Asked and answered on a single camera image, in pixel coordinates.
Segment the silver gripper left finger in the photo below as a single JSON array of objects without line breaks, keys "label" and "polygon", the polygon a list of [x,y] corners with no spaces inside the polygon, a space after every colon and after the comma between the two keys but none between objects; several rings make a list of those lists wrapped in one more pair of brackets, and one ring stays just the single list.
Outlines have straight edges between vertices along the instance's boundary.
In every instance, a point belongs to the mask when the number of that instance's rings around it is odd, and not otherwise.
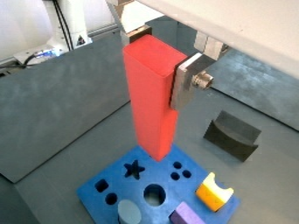
[{"label": "silver gripper left finger", "polygon": [[152,34],[152,27],[138,18],[140,3],[136,0],[106,0],[116,26],[120,30],[123,46],[130,45],[144,35]]}]

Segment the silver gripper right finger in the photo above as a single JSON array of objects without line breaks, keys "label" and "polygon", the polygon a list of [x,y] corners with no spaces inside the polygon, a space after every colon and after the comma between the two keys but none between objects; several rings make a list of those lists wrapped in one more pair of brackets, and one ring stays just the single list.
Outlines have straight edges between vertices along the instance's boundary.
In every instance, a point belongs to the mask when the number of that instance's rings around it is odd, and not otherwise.
[{"label": "silver gripper right finger", "polygon": [[224,56],[230,46],[198,31],[194,47],[198,50],[175,67],[171,108],[182,109],[191,101],[194,89],[211,87],[214,77],[207,73],[210,66]]}]

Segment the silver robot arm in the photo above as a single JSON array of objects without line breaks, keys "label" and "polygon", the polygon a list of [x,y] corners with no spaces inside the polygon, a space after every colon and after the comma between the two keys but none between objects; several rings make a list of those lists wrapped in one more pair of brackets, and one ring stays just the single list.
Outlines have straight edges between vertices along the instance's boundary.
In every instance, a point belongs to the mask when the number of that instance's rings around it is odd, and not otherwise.
[{"label": "silver robot arm", "polygon": [[[80,15],[80,0],[43,0],[48,7],[54,34],[48,44],[40,50],[30,53],[26,59],[19,59],[23,67],[30,67],[35,59],[47,59],[59,56],[67,51],[84,46],[91,42],[86,19]],[[152,33],[152,27],[143,24],[130,31],[122,21],[123,9],[131,5],[131,0],[107,0],[107,6],[120,28],[120,37],[124,45],[131,44],[146,34]],[[179,110],[192,98],[195,88],[207,89],[214,78],[207,74],[207,68],[227,53],[230,47],[200,31],[196,33],[195,48],[199,50],[175,67],[172,84],[171,108]]]}]

